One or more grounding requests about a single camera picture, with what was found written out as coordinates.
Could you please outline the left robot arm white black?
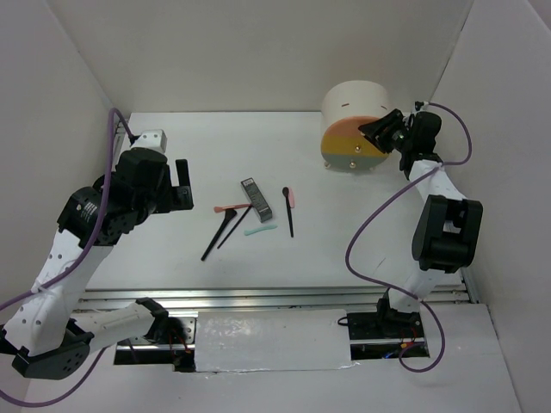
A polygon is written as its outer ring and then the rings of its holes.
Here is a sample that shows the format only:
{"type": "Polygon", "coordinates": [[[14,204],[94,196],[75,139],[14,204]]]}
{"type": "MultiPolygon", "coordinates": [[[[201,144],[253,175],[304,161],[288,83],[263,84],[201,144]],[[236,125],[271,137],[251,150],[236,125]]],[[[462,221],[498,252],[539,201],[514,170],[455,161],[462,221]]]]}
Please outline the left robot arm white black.
{"type": "Polygon", "coordinates": [[[91,276],[122,236],[153,214],[193,208],[189,166],[176,161],[172,185],[167,157],[152,149],[123,151],[110,176],[73,193],[30,294],[1,328],[1,351],[27,379],[61,380],[87,356],[127,339],[165,342],[174,323],[150,298],[115,311],[74,316],[91,276]]]}

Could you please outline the round cream drawer organizer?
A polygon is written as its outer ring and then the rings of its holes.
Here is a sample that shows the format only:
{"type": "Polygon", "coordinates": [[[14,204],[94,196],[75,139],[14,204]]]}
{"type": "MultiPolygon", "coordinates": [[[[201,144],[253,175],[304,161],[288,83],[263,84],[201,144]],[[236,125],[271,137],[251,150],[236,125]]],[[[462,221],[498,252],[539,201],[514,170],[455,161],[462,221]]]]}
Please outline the round cream drawer organizer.
{"type": "Polygon", "coordinates": [[[354,80],[334,86],[322,101],[320,151],[327,169],[371,170],[388,155],[377,150],[359,127],[386,116],[391,109],[387,90],[380,84],[354,80]]]}

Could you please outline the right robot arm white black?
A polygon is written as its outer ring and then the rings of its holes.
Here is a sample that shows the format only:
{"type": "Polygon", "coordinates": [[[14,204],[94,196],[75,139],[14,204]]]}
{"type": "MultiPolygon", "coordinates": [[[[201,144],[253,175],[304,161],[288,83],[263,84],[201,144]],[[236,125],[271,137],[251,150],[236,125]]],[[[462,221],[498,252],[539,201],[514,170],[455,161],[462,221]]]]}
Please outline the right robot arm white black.
{"type": "Polygon", "coordinates": [[[474,259],[483,206],[468,199],[449,179],[447,163],[435,151],[441,128],[441,117],[421,108],[409,116],[394,109],[358,127],[380,152],[400,154],[399,168],[424,202],[412,237],[412,258],[418,269],[404,286],[387,289],[377,303],[372,325],[383,336],[415,337],[422,300],[446,274],[456,273],[474,259]]]}

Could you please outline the grey makeup box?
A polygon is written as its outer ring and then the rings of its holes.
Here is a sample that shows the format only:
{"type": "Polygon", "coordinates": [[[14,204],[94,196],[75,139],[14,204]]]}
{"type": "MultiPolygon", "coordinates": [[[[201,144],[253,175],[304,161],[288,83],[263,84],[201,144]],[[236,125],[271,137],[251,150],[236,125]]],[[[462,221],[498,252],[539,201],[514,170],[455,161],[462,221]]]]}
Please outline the grey makeup box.
{"type": "Polygon", "coordinates": [[[240,182],[240,186],[245,192],[245,196],[251,203],[261,223],[273,219],[273,211],[266,201],[260,187],[253,178],[247,178],[240,182]]]}

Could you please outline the mint green makeup spatula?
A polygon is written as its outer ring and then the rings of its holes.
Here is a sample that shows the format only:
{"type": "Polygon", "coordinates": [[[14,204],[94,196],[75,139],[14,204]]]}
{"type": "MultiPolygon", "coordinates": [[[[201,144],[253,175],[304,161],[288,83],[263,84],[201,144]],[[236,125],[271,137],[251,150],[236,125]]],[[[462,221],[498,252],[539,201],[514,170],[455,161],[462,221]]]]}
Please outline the mint green makeup spatula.
{"type": "Polygon", "coordinates": [[[259,232],[262,232],[262,231],[272,231],[272,230],[277,229],[277,228],[278,228],[278,225],[264,225],[264,226],[260,226],[260,227],[255,228],[255,229],[244,230],[244,235],[246,237],[248,237],[248,236],[252,236],[254,234],[257,234],[259,232]]]}

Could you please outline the pink makeup spatula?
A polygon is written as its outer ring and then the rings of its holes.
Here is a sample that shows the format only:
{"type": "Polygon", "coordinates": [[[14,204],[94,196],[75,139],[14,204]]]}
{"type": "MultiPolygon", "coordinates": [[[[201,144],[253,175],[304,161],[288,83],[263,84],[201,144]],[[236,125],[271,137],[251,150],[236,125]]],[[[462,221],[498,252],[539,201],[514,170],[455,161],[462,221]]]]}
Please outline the pink makeup spatula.
{"type": "Polygon", "coordinates": [[[291,188],[288,188],[288,202],[289,202],[290,208],[295,207],[294,193],[291,188]]]}

